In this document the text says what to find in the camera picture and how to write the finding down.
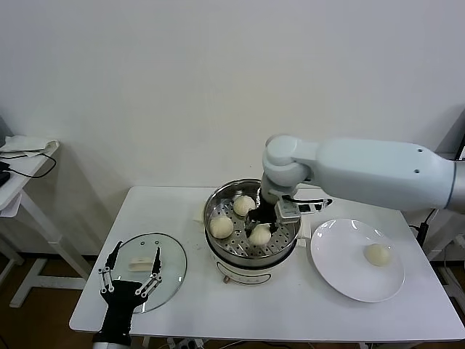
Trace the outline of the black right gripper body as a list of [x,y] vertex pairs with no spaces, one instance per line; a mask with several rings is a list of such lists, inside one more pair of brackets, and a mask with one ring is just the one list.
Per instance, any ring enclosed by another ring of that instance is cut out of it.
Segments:
[[259,205],[256,209],[251,210],[251,223],[274,225],[277,222],[275,205],[267,202],[262,193],[259,193]]

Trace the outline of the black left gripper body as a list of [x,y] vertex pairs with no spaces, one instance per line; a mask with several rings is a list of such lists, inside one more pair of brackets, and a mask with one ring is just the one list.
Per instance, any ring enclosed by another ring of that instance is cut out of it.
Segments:
[[128,334],[131,328],[134,309],[144,303],[148,296],[136,294],[142,286],[137,281],[116,280],[113,282],[113,291],[109,286],[101,291],[100,295],[108,308],[99,333]]

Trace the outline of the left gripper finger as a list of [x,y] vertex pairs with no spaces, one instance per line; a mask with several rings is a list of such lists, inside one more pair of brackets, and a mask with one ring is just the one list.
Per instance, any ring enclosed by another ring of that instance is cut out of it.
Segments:
[[122,241],[119,241],[116,244],[113,251],[108,255],[105,265],[102,268],[98,269],[98,274],[100,275],[100,283],[101,283],[100,292],[102,294],[108,293],[108,292],[114,292],[113,279],[112,279],[111,273],[116,265],[118,252],[122,244],[123,244]]
[[149,297],[151,292],[162,282],[161,277],[161,248],[158,247],[153,261],[153,267],[142,286],[135,291],[140,297]]

